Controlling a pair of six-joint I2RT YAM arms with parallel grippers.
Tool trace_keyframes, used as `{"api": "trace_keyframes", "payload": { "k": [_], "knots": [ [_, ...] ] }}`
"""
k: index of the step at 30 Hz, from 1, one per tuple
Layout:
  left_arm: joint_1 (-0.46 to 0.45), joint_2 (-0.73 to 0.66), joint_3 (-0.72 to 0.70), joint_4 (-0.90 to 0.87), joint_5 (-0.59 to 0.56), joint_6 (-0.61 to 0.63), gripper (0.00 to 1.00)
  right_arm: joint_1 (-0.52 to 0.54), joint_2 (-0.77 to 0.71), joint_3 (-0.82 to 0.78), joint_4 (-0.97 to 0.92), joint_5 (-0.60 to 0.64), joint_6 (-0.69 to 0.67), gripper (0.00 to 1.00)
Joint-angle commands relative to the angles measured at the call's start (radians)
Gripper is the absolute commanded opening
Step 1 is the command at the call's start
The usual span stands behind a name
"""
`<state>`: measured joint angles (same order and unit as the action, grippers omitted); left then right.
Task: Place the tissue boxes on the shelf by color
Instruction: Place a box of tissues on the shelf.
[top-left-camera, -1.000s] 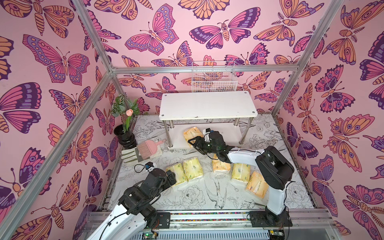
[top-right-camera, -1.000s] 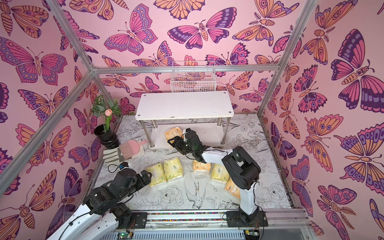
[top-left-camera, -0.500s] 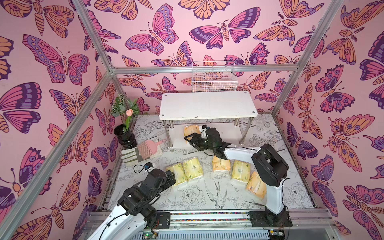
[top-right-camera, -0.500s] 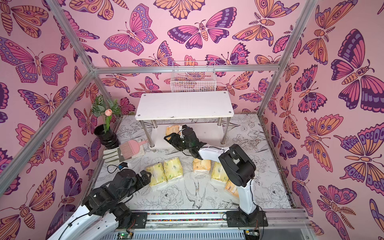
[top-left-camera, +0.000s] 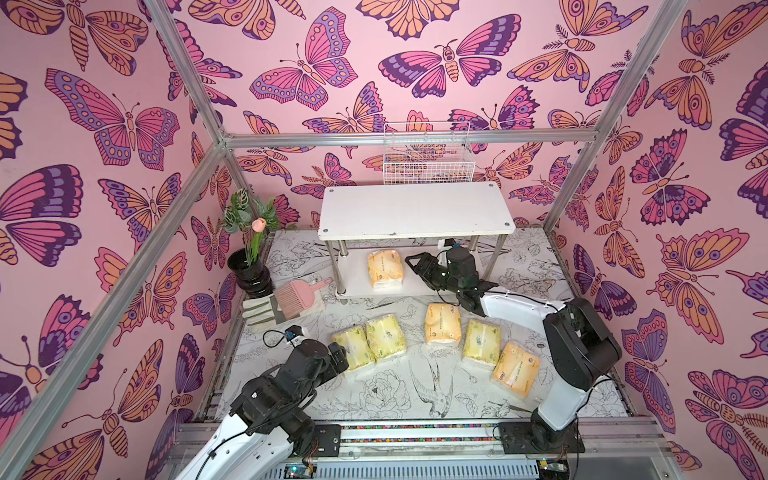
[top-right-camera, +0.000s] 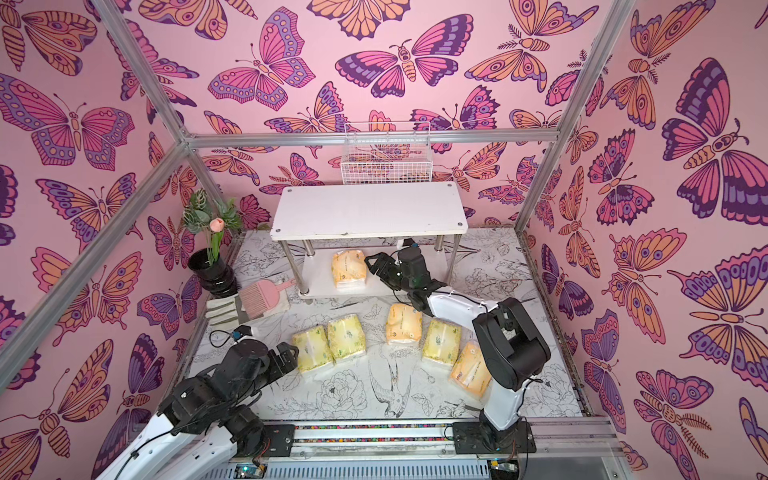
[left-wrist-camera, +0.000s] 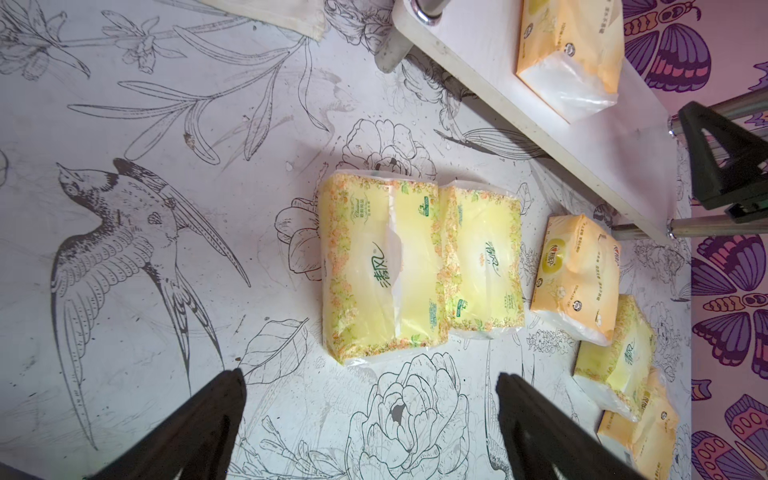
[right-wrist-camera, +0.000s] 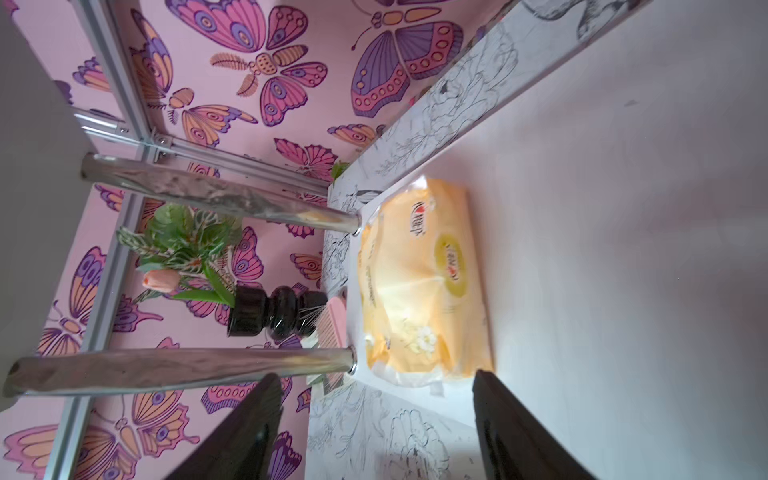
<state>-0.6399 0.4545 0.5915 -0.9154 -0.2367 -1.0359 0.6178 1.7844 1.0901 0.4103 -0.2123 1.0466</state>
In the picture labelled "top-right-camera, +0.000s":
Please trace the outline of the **orange tissue pack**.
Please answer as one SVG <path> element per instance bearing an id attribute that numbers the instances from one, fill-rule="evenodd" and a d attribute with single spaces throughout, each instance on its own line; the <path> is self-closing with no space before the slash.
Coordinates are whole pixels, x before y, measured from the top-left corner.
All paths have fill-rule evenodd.
<path id="1" fill-rule="evenodd" d="M 386 321 L 386 343 L 418 344 L 422 337 L 422 313 L 412 306 L 396 303 Z"/>
<path id="2" fill-rule="evenodd" d="M 492 376 L 476 341 L 468 342 L 462 349 L 452 368 L 450 377 L 459 388 L 470 396 L 477 399 L 484 396 Z"/>
<path id="3" fill-rule="evenodd" d="M 336 252 L 331 260 L 331 274 L 334 287 L 339 291 L 364 289 L 368 274 L 364 252 L 358 249 Z"/>

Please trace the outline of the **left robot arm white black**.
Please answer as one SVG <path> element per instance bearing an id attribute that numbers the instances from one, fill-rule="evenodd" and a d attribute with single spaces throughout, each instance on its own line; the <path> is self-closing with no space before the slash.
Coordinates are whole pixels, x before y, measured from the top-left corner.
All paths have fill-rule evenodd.
<path id="1" fill-rule="evenodd" d="M 287 456 L 289 425 L 265 423 L 253 410 L 265 387 L 298 368 L 300 350 L 281 342 L 270 349 L 249 338 L 222 361 L 180 381 L 133 442 L 100 479 L 200 479 L 236 457 L 255 464 Z"/>

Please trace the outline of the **yellow tissue pack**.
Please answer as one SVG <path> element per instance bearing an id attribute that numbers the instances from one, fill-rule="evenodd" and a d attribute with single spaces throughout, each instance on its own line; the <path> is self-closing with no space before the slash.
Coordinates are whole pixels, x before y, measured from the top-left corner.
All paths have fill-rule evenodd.
<path id="1" fill-rule="evenodd" d="M 454 323 L 432 319 L 422 348 L 422 359 L 452 367 L 458 359 L 462 328 Z"/>
<path id="2" fill-rule="evenodd" d="M 356 314 L 330 321 L 328 345 L 336 361 L 348 360 L 366 353 L 366 337 Z"/>
<path id="3" fill-rule="evenodd" d="M 293 334 L 291 343 L 299 349 L 297 362 L 301 373 L 319 372 L 335 365 L 326 330 L 322 325 Z"/>

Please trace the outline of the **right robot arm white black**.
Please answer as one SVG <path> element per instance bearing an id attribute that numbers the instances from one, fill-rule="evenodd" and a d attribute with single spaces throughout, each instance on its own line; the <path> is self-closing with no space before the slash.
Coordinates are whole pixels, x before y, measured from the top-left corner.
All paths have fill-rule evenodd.
<path id="1" fill-rule="evenodd" d="M 527 387 L 551 359 L 550 348 L 523 302 L 514 297 L 480 300 L 434 279 L 417 244 L 364 258 L 369 272 L 393 292 L 404 292 L 416 310 L 474 332 L 492 382 L 476 437 L 482 448 L 502 452 L 528 440 L 521 417 Z"/>

